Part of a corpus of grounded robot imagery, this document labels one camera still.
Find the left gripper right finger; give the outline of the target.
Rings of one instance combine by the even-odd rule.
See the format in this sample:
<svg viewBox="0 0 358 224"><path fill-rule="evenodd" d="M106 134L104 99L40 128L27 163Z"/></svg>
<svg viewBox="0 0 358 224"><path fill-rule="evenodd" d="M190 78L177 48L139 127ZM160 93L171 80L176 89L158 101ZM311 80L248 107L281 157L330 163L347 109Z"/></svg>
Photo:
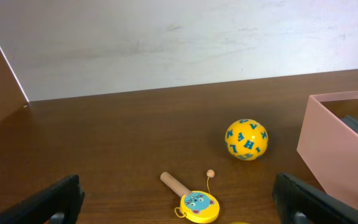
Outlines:
<svg viewBox="0 0 358 224"><path fill-rule="evenodd" d="M358 224L358 210L287 173L276 176L272 198L281 223Z"/></svg>

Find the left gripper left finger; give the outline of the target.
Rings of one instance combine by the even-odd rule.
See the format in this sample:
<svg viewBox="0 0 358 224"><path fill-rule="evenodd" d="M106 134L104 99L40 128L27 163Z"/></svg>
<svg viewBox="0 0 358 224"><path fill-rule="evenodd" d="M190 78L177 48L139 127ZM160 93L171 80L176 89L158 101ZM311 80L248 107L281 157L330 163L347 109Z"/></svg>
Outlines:
<svg viewBox="0 0 358 224"><path fill-rule="evenodd" d="M0 223L76 223L85 192L69 175L0 213Z"/></svg>

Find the pink cardboard box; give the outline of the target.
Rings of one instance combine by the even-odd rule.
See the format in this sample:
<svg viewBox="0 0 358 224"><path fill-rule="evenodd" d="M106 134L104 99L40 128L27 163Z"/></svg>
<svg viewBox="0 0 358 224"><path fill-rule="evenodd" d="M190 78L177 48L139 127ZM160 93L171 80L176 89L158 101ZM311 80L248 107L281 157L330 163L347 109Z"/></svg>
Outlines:
<svg viewBox="0 0 358 224"><path fill-rule="evenodd" d="M328 195L358 210L358 133L347 115L358 121L358 91L309 96L297 151Z"/></svg>

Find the yellow ball with blue letters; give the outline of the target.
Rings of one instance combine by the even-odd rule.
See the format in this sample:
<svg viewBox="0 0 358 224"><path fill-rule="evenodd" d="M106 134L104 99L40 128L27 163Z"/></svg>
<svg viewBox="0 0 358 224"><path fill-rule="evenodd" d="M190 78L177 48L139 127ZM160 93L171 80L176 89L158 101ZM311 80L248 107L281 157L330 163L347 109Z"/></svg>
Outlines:
<svg viewBox="0 0 358 224"><path fill-rule="evenodd" d="M229 153L242 161L261 157L269 144L267 130L253 119L240 119L232 123L225 132L224 140Z"/></svg>

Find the yellow wooden rattle drum toy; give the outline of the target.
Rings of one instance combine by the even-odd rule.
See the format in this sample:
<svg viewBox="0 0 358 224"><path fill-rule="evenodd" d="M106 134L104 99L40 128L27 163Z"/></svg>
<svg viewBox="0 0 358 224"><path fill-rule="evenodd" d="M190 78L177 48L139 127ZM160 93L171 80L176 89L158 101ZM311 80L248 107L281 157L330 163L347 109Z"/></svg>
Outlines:
<svg viewBox="0 0 358 224"><path fill-rule="evenodd" d="M168 172L160 175L160 180L180 197L180 205L174 208L178 218L186 218L194 223L211 223L219 216L220 205L217 199L211 195L209 180L215 176L215 171L206 172L207 192L189 190L181 182L176 180Z"/></svg>

